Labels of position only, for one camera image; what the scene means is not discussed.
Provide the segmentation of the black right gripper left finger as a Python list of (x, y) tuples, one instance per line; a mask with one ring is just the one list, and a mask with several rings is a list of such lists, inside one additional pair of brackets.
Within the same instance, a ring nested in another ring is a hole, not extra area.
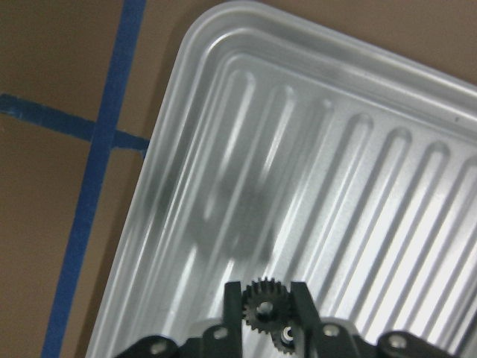
[(224, 286), (223, 323), (227, 329), (226, 357), (243, 357), (242, 349), (242, 300), (239, 281)]

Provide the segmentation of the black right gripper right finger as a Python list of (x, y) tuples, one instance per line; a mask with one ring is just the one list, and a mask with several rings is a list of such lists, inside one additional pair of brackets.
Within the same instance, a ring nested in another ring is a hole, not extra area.
[(291, 282), (291, 300), (295, 353), (298, 357), (319, 357), (316, 332), (320, 318), (304, 282)]

